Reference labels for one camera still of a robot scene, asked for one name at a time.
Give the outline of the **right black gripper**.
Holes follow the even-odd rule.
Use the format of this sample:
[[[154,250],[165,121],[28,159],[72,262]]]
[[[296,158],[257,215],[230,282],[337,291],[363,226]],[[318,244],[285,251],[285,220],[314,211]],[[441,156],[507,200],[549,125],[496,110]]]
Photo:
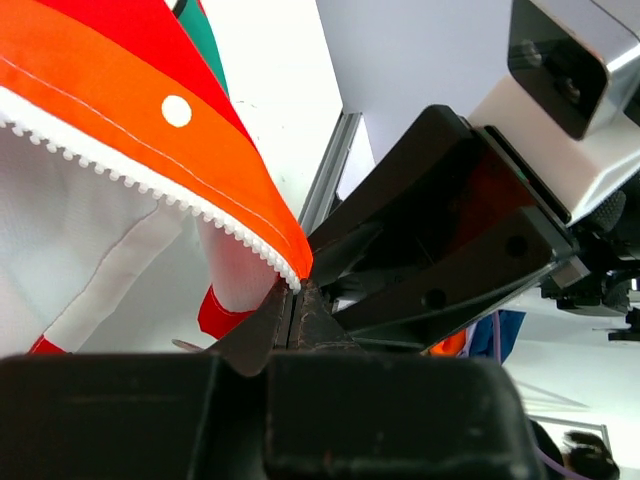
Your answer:
[[[521,209],[434,266],[339,311],[341,327],[360,334],[399,326],[432,345],[535,283],[561,311],[629,314],[639,279],[639,175],[578,219],[498,129],[473,134],[482,162],[471,176],[472,203]],[[422,258],[417,232],[454,191],[454,160],[474,152],[473,134],[450,107],[425,108],[311,233],[310,278],[328,285],[349,271]],[[555,230],[565,243],[556,249]]]

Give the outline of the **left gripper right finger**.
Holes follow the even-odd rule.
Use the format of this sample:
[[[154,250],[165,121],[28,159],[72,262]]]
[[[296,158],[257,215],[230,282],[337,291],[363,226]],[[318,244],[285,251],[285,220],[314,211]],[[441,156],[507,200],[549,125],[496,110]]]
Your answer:
[[[313,284],[296,310],[329,339],[274,353],[266,366],[271,478],[544,477],[520,397],[498,363],[355,349]]]

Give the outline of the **white red cartoon jacket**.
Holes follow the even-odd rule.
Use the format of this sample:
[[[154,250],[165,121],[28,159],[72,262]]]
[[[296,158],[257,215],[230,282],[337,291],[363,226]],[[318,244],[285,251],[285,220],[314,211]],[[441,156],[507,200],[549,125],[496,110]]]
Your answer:
[[[198,1],[1,5],[1,352],[78,351],[193,217],[220,338],[312,254]]]

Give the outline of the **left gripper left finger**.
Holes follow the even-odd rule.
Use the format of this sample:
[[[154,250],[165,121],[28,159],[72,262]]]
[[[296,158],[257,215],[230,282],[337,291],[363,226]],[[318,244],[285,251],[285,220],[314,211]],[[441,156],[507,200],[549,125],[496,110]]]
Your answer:
[[[5,479],[264,479],[260,371],[289,290],[199,354],[35,354],[1,363]]]

